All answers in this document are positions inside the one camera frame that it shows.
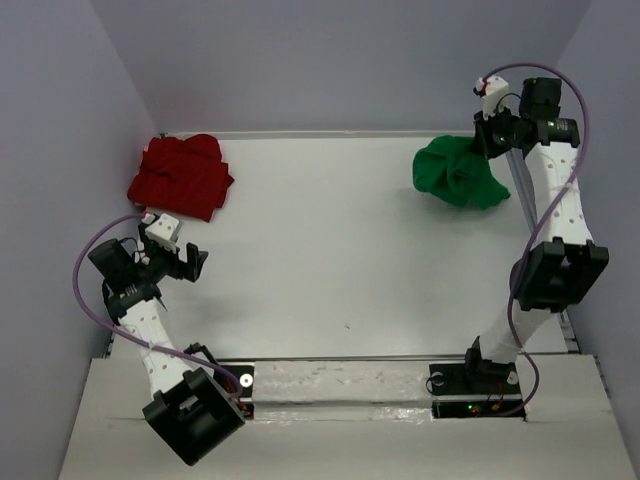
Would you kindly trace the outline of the green t-shirt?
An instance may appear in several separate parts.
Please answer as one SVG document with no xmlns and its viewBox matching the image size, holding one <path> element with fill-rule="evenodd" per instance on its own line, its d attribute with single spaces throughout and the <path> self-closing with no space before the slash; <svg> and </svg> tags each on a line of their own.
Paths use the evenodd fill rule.
<svg viewBox="0 0 640 480">
<path fill-rule="evenodd" d="M 418 150 L 412 161 L 412 182 L 458 208 L 487 210 L 511 197 L 493 175 L 489 160 L 474 149 L 468 136 L 443 135 Z"/>
</svg>

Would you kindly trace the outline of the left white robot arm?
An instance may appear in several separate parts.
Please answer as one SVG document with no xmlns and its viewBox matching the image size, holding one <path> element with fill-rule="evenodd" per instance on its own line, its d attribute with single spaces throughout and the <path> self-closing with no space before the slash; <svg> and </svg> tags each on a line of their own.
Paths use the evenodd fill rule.
<svg viewBox="0 0 640 480">
<path fill-rule="evenodd" d="M 192 243 L 187 258 L 148 240 L 147 258 L 136 260 L 117 239 L 92 249 L 88 258 L 103 277 L 112 326 L 139 346 L 150 383 L 143 407 L 152 430 L 187 465 L 193 466 L 245 423 L 239 379 L 202 345 L 174 347 L 164 326 L 168 310 L 159 282 L 164 277 L 198 280 L 208 254 Z"/>
</svg>

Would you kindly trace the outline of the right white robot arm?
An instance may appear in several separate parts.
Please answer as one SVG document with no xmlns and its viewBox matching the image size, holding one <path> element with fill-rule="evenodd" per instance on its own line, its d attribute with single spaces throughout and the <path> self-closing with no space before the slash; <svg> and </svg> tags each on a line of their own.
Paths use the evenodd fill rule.
<svg viewBox="0 0 640 480">
<path fill-rule="evenodd" d="M 479 79 L 483 101 L 474 116 L 474 149 L 493 159 L 517 151 L 532 194 L 522 197 L 533 215 L 531 237 L 511 270 L 507 307 L 467 350 L 462 384 L 482 392 L 516 380 L 515 361 L 548 320 L 578 304 L 609 262 L 587 226 L 576 175 L 580 166 L 578 124 L 560 115 L 562 83 L 524 81 L 516 112 L 507 105 L 509 84 L 498 76 Z"/>
</svg>

